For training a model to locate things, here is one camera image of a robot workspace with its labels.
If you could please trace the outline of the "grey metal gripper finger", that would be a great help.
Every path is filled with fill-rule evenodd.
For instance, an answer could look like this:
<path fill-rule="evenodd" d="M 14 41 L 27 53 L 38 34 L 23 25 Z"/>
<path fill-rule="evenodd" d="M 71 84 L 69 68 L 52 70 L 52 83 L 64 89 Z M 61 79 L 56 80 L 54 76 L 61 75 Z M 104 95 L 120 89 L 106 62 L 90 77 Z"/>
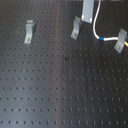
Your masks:
<path fill-rule="evenodd" d="M 92 23 L 94 0 L 83 0 L 82 16 L 84 22 Z"/>

